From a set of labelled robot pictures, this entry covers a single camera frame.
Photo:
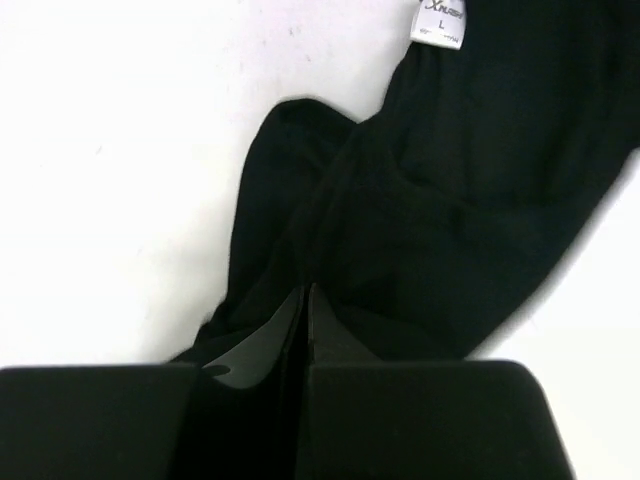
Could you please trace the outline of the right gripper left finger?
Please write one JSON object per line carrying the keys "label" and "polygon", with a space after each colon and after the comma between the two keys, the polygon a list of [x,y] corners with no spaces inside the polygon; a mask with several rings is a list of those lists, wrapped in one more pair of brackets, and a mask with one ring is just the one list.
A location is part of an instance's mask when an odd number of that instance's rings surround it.
{"label": "right gripper left finger", "polygon": [[247,390],[258,386],[278,361],[303,298],[304,292],[300,288],[292,290],[265,324],[202,369],[216,382],[231,389]]}

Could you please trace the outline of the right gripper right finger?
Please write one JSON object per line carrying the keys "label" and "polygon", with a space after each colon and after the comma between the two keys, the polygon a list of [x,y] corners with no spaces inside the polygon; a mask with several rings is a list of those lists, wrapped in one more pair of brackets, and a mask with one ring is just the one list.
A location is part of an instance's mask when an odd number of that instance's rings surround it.
{"label": "right gripper right finger", "polygon": [[338,319],[322,288],[313,284],[308,300],[310,369],[380,367],[384,362],[358,340]]}

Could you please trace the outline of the black tank top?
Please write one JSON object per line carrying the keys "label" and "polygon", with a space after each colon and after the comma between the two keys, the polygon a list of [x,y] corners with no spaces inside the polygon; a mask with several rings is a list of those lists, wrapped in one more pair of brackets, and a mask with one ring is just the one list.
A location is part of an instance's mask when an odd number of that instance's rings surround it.
{"label": "black tank top", "polygon": [[635,1],[424,1],[380,110],[275,106],[199,364],[321,288],[385,360],[461,359],[545,281],[639,145]]}

